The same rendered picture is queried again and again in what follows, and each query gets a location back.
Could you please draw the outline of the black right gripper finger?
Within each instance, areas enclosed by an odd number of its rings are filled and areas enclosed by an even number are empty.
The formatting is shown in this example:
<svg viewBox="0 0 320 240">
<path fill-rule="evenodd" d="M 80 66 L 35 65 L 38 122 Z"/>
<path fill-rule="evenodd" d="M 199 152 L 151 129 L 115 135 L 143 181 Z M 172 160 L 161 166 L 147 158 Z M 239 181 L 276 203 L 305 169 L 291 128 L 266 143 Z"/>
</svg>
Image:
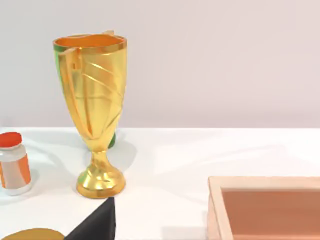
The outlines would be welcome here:
<svg viewBox="0 0 320 240">
<path fill-rule="evenodd" d="M 115 240 L 115 235 L 115 199 L 109 197 L 73 229 L 65 240 Z"/>
</svg>

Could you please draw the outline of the round tan coaster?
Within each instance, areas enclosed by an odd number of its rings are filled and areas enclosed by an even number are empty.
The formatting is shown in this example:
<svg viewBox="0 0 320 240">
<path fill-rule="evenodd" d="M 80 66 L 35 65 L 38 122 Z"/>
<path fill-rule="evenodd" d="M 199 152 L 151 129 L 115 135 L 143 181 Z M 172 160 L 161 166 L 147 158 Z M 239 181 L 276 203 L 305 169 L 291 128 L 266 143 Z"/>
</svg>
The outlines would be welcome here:
<svg viewBox="0 0 320 240">
<path fill-rule="evenodd" d="M 59 231 L 49 228 L 30 228 L 3 237 L 1 240 L 64 240 Z"/>
</svg>

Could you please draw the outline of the green bottle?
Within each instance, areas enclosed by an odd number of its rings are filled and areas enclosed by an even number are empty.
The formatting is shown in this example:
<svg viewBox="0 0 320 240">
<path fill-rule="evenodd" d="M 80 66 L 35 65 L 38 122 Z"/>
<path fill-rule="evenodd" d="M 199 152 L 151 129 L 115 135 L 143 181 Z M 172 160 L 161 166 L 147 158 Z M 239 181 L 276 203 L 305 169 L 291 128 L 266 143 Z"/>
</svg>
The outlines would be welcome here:
<svg viewBox="0 0 320 240">
<path fill-rule="evenodd" d="M 61 79 L 61 74 L 60 74 L 60 65 L 59 65 L 58 55 L 59 55 L 59 53 L 62 53 L 69 48 L 70 48 L 69 46 L 61 46 L 56 43 L 53 44 L 56 72 L 57 72 L 57 76 L 58 76 L 61 83 L 62 83 L 62 79 Z M 112 148 L 115 145 L 115 143 L 116 143 L 116 133 L 114 132 L 113 137 L 108 144 L 108 149 Z"/>
</svg>

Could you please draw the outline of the white bottle with orange cap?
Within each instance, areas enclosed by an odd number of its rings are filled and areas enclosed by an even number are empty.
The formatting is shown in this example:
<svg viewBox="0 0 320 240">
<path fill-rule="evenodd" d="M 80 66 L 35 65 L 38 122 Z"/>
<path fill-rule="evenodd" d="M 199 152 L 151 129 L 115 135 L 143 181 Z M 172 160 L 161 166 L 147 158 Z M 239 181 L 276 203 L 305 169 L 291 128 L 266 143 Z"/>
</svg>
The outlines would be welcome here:
<svg viewBox="0 0 320 240">
<path fill-rule="evenodd" d="M 9 196 L 24 194 L 32 186 L 28 155 L 18 132 L 0 133 L 0 183 Z"/>
</svg>

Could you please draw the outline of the gold trophy cup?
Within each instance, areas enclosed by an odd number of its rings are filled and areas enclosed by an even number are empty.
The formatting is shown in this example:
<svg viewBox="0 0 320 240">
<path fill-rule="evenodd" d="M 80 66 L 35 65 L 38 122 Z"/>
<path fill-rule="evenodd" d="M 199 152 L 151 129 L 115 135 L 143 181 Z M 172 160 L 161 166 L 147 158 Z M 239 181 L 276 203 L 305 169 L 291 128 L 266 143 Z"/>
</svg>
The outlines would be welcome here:
<svg viewBox="0 0 320 240">
<path fill-rule="evenodd" d="M 119 122 L 127 80 L 127 39 L 113 31 L 59 37 L 55 64 L 72 121 L 91 152 L 76 190 L 90 199 L 120 193 L 126 180 L 107 151 Z"/>
</svg>

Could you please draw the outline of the shallow salmon-coloured box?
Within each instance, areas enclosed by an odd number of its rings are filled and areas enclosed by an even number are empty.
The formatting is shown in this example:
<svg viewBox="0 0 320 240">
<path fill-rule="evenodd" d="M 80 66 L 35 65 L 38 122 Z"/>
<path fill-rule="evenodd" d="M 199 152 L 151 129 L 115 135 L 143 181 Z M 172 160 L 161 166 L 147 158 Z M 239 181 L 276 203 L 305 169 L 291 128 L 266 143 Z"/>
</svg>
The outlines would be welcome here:
<svg viewBox="0 0 320 240">
<path fill-rule="evenodd" d="M 320 240 L 320 177 L 210 176 L 207 240 Z"/>
</svg>

